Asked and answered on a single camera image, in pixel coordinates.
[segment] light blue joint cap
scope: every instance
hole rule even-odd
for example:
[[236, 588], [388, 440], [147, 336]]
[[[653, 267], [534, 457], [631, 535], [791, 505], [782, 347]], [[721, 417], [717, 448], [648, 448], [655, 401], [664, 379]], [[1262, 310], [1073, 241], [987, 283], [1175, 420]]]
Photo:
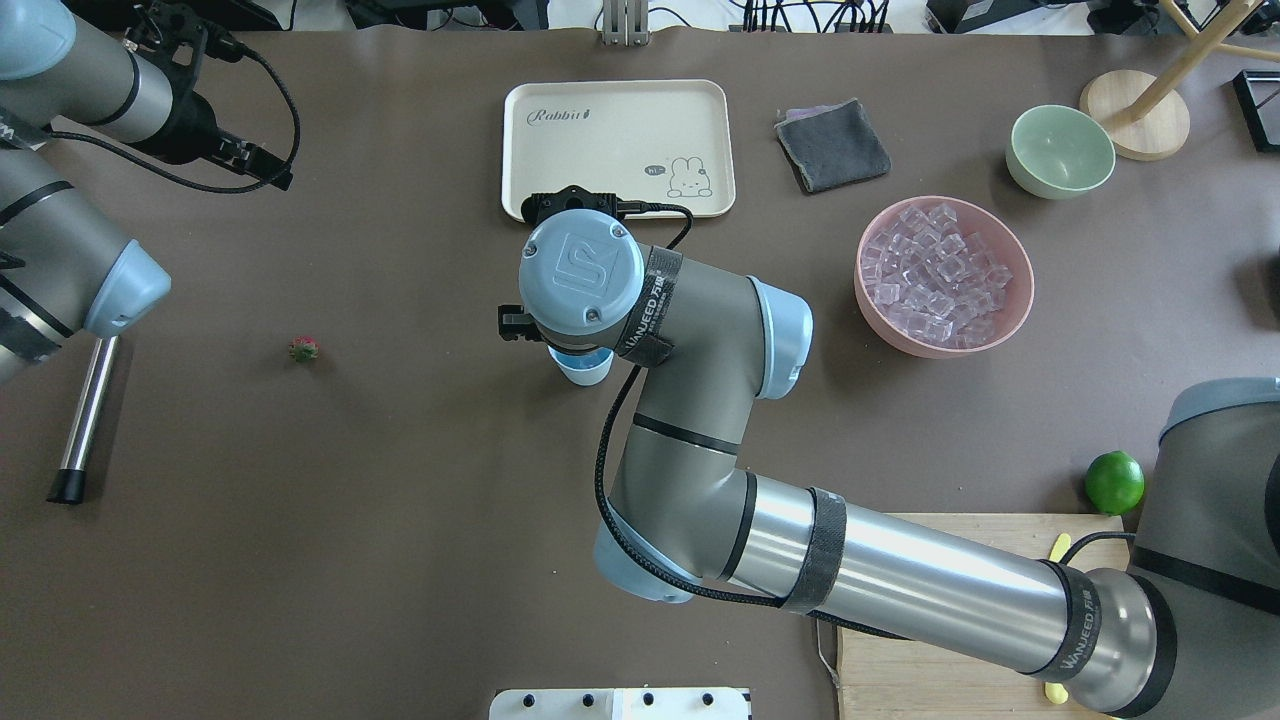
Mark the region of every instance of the light blue joint cap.
[[[658, 548], [649, 544], [649, 541], [640, 537], [640, 533], [627, 524], [626, 520], [618, 515], [613, 506], [609, 506], [609, 512], [613, 515], [614, 521], [618, 524], [618, 529], [622, 536], [636, 548], [641, 555], [652, 560], [654, 564], [666, 568], [672, 575], [677, 578], [689, 580], [695, 585], [700, 585], [701, 580], [695, 575], [689, 574], [684, 568], [676, 565], [666, 555], [658, 552]], [[600, 523], [600, 529], [595, 533], [595, 568], [604, 575], [604, 579], [609, 580], [621, 589], [628, 593], [643, 597], [645, 600], [653, 600], [657, 602], [689, 602], [692, 594], [675, 588], [650, 574], [644, 568], [636, 565], [635, 560], [631, 560], [622, 547], [618, 546], [613, 536], [609, 534], [609, 528]]]
[[595, 210], [564, 210], [525, 242], [520, 297], [538, 324], [570, 337], [621, 322], [644, 286], [644, 256], [622, 223]]
[[1194, 384], [1174, 400], [1169, 423], [1160, 430], [1160, 439], [1164, 441], [1169, 430], [1192, 418], [1263, 402], [1280, 402], [1280, 378], [1226, 378]]
[[58, 0], [0, 0], [0, 81], [38, 76], [74, 44], [76, 17]]
[[97, 337], [123, 333], [169, 295], [172, 284], [169, 273], [142, 250], [138, 241], [131, 240], [102, 281], [84, 318], [84, 329]]
[[764, 382], [755, 397], [778, 400], [791, 392], [809, 359], [813, 311], [799, 295], [765, 284], [755, 275], [748, 278], [755, 286], [764, 323]]

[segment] lime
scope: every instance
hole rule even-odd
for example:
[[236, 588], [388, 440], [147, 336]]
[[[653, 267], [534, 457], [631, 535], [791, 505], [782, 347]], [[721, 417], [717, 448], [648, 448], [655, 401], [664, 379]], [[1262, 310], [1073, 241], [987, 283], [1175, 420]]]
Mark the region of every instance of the lime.
[[1142, 466], [1128, 452], [1098, 455], [1084, 474], [1084, 492], [1107, 515], [1123, 515], [1142, 500], [1147, 483]]

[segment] brown table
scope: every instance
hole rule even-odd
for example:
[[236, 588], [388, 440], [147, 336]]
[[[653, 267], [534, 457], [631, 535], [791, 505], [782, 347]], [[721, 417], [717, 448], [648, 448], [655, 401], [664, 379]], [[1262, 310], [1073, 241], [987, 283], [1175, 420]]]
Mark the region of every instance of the brown table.
[[[1105, 70], [1158, 72], [1176, 38], [247, 40], [302, 110], [288, 193], [212, 197], [93, 149], [47, 154], [174, 290], [127, 336], [83, 506], [42, 497], [91, 338], [0, 389], [6, 717], [480, 719], [502, 688], [645, 683], [750, 687], [760, 719], [835, 716], [810, 620], [653, 605], [595, 573], [590, 468], [622, 373], [576, 389], [494, 328], [526, 233], [498, 202], [502, 101], [521, 82], [723, 86], [737, 204], [682, 250], [815, 318], [801, 382], [742, 445], [771, 477], [884, 511], [1087, 511], [1087, 464], [1125, 448], [1149, 470], [1184, 387], [1280, 372], [1262, 269], [1280, 164], [1253, 151], [1228, 85], [1247, 61], [1212, 58], [1181, 87], [1181, 152], [1123, 160], [1088, 196], [1042, 201], [1004, 169], [1019, 113], [1074, 105]], [[210, 63], [201, 90], [224, 127], [288, 146], [251, 65]], [[893, 170], [805, 196], [776, 114], [852, 96]], [[1036, 266], [1032, 315], [995, 351], [909, 357], [859, 316], [861, 228], [928, 193], [1000, 215]], [[285, 356], [300, 333], [323, 343], [312, 366]]]

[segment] gray cloth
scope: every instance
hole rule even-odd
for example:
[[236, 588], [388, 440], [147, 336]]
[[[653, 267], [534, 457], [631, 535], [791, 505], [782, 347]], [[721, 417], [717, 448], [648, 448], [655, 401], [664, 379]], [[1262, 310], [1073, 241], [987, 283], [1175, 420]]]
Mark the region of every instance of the gray cloth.
[[856, 97], [840, 105], [787, 110], [774, 129], [809, 192], [876, 178], [892, 167]]

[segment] light green bowl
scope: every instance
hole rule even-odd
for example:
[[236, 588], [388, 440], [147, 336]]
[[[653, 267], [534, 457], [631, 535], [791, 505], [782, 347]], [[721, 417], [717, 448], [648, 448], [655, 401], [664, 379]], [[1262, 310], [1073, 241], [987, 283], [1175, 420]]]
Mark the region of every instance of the light green bowl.
[[1039, 105], [1014, 122], [1005, 164], [1027, 192], [1066, 200], [1106, 182], [1116, 150], [1093, 118], [1064, 105]]

